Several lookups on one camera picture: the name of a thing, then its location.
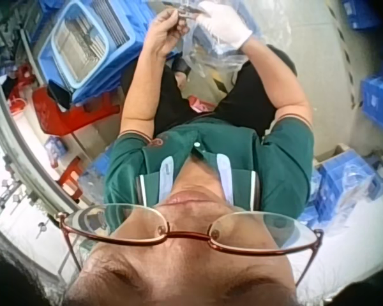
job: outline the red metal glasses frame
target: red metal glasses frame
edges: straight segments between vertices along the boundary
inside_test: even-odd
[[[70,233],[80,235],[83,237],[86,237],[88,239],[97,241],[97,242],[103,242],[106,244],[115,244],[115,245],[127,245],[127,246],[134,246],[134,247],[150,247],[152,245],[158,245],[164,243],[167,239],[170,238],[186,238],[186,239],[194,239],[194,240],[200,240],[203,242],[207,242],[207,244],[212,248],[213,250],[227,253],[227,254],[232,254],[232,255],[240,255],[240,256],[258,256],[258,257],[271,257],[271,256],[284,256],[288,254],[293,254],[293,253],[298,253],[302,252],[305,250],[310,249],[312,251],[312,255],[309,259],[308,264],[305,266],[304,272],[300,276],[299,280],[296,282],[296,286],[298,287],[299,283],[302,281],[304,278],[305,274],[307,273],[309,267],[311,266],[313,260],[315,259],[320,246],[322,245],[322,240],[324,237],[324,231],[321,229],[315,229],[313,232],[315,236],[317,237],[316,241],[312,244],[304,245],[302,247],[294,247],[292,249],[287,249],[287,250],[275,250],[275,251],[248,251],[248,250],[236,250],[236,249],[229,249],[227,247],[220,247],[219,245],[214,244],[211,241],[211,237],[209,236],[209,232],[211,229],[211,224],[209,228],[207,229],[207,234],[202,234],[202,233],[196,233],[192,231],[170,231],[170,224],[167,223],[167,233],[165,233],[161,239],[152,241],[152,242],[134,242],[134,241],[125,241],[125,240],[118,240],[118,239],[113,239],[113,238],[108,238],[108,237],[101,237],[101,236],[96,236],[92,235],[89,233],[85,233],[83,231],[79,231],[75,228],[71,228],[68,225],[65,224],[65,219],[68,217],[68,214],[65,213],[60,213],[59,214],[59,227],[61,231],[63,232],[64,238],[66,240],[66,243],[68,245],[68,248],[70,250],[70,253],[73,257],[73,260],[75,264],[77,265],[77,268],[79,271],[81,271],[81,265],[78,262],[78,259],[74,253],[71,240],[69,237]]]

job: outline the red plastic chair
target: red plastic chair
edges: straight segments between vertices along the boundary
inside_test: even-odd
[[[10,101],[10,112],[12,115],[20,113],[27,105],[26,101],[21,98],[20,92],[27,85],[35,82],[36,77],[33,75],[33,70],[30,64],[26,63],[21,65],[16,72],[17,84],[10,92],[8,97]]]
[[[47,94],[47,87],[37,88],[33,92],[33,104],[44,133],[56,136],[65,136],[88,124],[120,112],[119,105],[112,105],[110,93],[101,97],[101,107],[87,112],[83,106],[73,106],[70,110],[62,112],[57,103]]]
[[[65,184],[69,185],[70,187],[71,185],[75,187],[74,194],[70,195],[75,202],[78,202],[79,198],[82,196],[82,190],[80,189],[79,184],[75,179],[75,177],[79,177],[83,172],[79,166],[80,162],[81,158],[78,156],[74,158],[57,181],[58,185],[61,187],[63,187]]]

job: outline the sleeve stripe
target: sleeve stripe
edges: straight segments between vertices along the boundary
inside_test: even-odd
[[[123,131],[121,134],[119,134],[118,138],[123,136],[123,135],[125,135],[125,134],[136,134],[136,135],[139,135],[139,136],[145,138],[148,143],[152,141],[152,138],[150,138],[148,135],[146,135],[145,133],[142,133],[140,131],[136,131],[134,129],[129,129],[129,130]]]
[[[285,119],[287,117],[293,117],[293,118],[297,118],[299,119],[300,121],[303,121],[307,126],[309,126],[310,128],[312,128],[312,124],[306,120],[304,117],[302,117],[301,115],[298,115],[297,113],[286,113],[285,115],[282,115],[277,122],[280,122],[282,119]]]

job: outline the gloved hand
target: gloved hand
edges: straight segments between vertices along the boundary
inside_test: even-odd
[[[199,8],[207,14],[200,14],[197,23],[235,49],[240,49],[253,34],[231,6],[202,1]]]

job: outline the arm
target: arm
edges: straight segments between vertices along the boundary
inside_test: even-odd
[[[148,50],[140,54],[121,120],[121,134],[136,131],[151,139],[159,104],[165,59]]]
[[[197,17],[197,22],[235,49],[241,48],[251,60],[269,99],[277,108],[276,118],[294,116],[310,126],[311,107],[289,67],[267,46],[252,37],[252,31],[232,7],[210,1],[202,1],[199,6],[205,13]]]
[[[276,119],[295,116],[311,126],[311,106],[290,68],[255,38],[249,38],[241,50],[254,65],[269,99],[277,109]]]
[[[131,132],[152,139],[166,56],[187,32],[177,10],[165,10],[152,22],[125,99],[120,135]]]

